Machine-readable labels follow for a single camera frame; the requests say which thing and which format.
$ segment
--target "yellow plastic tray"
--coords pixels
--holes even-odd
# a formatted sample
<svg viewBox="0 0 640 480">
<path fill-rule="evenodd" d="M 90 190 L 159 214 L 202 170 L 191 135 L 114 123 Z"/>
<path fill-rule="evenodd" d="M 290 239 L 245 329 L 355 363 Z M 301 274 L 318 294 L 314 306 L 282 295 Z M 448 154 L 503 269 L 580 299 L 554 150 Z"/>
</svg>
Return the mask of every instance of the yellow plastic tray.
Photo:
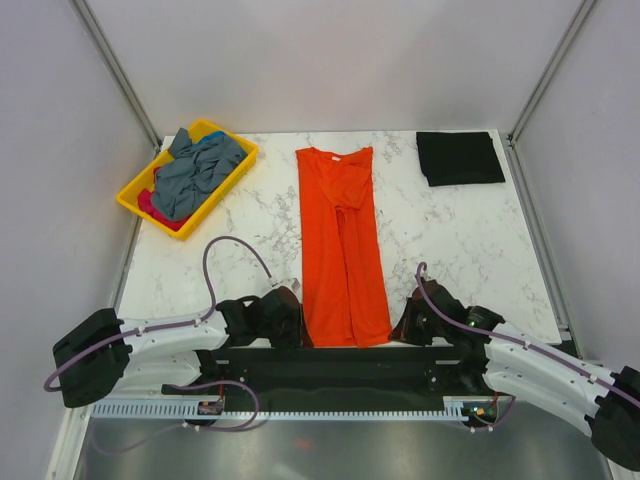
<svg viewBox="0 0 640 480">
<path fill-rule="evenodd" d="M 200 141 L 202 137 L 209 135 L 210 133 L 217 132 L 222 130 L 227 135 L 235 139 L 242 149 L 247 152 L 247 157 L 240 162 L 233 172 L 220 184 L 218 188 L 216 188 L 209 198 L 205 200 L 205 202 L 198 208 L 191 218 L 186 221 L 186 223 L 180 228 L 180 230 L 171 230 L 169 227 L 161 224 L 156 219 L 151 217 L 151 215 L 143 212 L 138 208 L 138 195 L 143 189 L 147 189 L 149 191 L 153 191 L 154 185 L 154 175 L 153 170 L 157 167 L 161 167 L 165 163 L 169 163 L 173 160 L 173 157 L 169 153 L 168 150 L 165 150 L 160 155 L 156 157 L 156 159 L 151 162 L 142 172 L 138 174 L 136 178 L 131 180 L 129 184 L 124 187 L 118 195 L 116 195 L 116 201 L 122 205 L 123 207 L 131 210 L 136 215 L 144 218 L 145 220 L 153 223 L 156 227 L 166 232 L 168 235 L 177 238 L 179 240 L 186 240 L 189 235 L 193 233 L 193 231 L 198 228 L 198 225 L 202 223 L 205 217 L 213 210 L 220 200 L 224 198 L 224 196 L 229 193 L 229 191 L 233 188 L 233 186 L 238 183 L 238 180 L 249 171 L 251 167 L 256 164 L 256 157 L 258 155 L 258 146 L 254 143 L 251 143 L 244 138 L 241 138 L 224 128 L 218 127 L 213 123 L 204 120 L 198 119 L 191 125 L 189 128 L 189 136 L 191 140 L 195 143 Z"/>
</svg>

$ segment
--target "clothing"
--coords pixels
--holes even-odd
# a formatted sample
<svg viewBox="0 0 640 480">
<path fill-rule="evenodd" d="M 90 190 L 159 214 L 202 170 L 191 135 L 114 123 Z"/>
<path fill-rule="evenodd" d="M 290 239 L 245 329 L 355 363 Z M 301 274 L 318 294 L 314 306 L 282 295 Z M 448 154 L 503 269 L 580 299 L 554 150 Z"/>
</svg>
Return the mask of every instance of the clothing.
<svg viewBox="0 0 640 480">
<path fill-rule="evenodd" d="M 187 220 L 191 218 L 191 215 L 189 215 L 187 218 L 185 218 L 184 220 L 180 220 L 179 222 L 172 222 L 171 220 L 167 220 L 164 215 L 156 210 L 156 208 L 153 206 L 153 203 L 151 203 L 151 192 L 146 188 L 138 194 L 138 207 L 140 207 L 140 210 L 148 213 L 157 221 L 159 221 L 163 225 L 166 225 L 174 232 L 180 230 L 180 228 L 182 228 L 182 226 L 187 223 Z"/>
<path fill-rule="evenodd" d="M 385 343 L 391 324 L 373 205 L 373 149 L 296 154 L 303 310 L 311 340 L 316 347 Z"/>
<path fill-rule="evenodd" d="M 174 160 L 158 171 L 151 196 L 153 206 L 168 220 L 178 222 L 195 212 L 246 158 L 238 142 L 219 133 L 196 144 L 184 128 L 176 134 L 169 147 Z"/>
<path fill-rule="evenodd" d="M 432 187 L 505 181 L 487 132 L 418 132 L 416 141 L 420 169 Z"/>
</svg>

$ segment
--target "white marble surface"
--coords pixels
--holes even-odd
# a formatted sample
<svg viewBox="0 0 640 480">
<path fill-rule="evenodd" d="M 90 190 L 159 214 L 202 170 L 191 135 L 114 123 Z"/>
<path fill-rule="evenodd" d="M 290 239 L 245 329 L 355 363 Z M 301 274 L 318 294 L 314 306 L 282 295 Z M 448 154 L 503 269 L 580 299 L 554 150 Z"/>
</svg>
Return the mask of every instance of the white marble surface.
<svg viewBox="0 0 640 480">
<path fill-rule="evenodd" d="M 392 323 L 415 287 L 418 262 L 464 304 L 502 314 L 546 342 L 560 335 L 497 131 L 490 131 L 507 182 L 430 188 L 415 132 L 246 135 L 260 146 L 255 167 L 186 241 L 142 222 L 119 314 L 156 318 L 206 308 L 202 252 L 215 236 L 250 242 L 279 278 L 302 279 L 295 150 L 374 149 L 373 185 L 382 269 Z M 219 299 L 262 294 L 269 283 L 241 246 L 218 243 L 209 259 Z"/>
</svg>

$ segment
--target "orange shirt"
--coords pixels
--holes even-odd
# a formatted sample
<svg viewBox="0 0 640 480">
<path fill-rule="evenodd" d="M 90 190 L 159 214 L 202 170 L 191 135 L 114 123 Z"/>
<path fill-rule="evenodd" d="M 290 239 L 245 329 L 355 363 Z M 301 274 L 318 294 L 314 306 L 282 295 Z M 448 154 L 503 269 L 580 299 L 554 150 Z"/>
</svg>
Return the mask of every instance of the orange shirt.
<svg viewBox="0 0 640 480">
<path fill-rule="evenodd" d="M 373 206 L 373 148 L 296 152 L 302 303 L 317 347 L 369 347 L 391 332 Z"/>
</svg>

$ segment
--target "folded black shirt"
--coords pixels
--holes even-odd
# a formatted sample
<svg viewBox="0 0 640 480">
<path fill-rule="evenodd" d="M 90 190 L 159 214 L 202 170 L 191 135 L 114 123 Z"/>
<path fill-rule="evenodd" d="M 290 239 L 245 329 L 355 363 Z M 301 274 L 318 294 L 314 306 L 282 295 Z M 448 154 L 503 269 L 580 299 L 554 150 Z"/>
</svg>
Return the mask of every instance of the folded black shirt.
<svg viewBox="0 0 640 480">
<path fill-rule="evenodd" d="M 432 187 L 504 182 L 487 132 L 418 132 L 416 141 L 420 169 Z"/>
</svg>

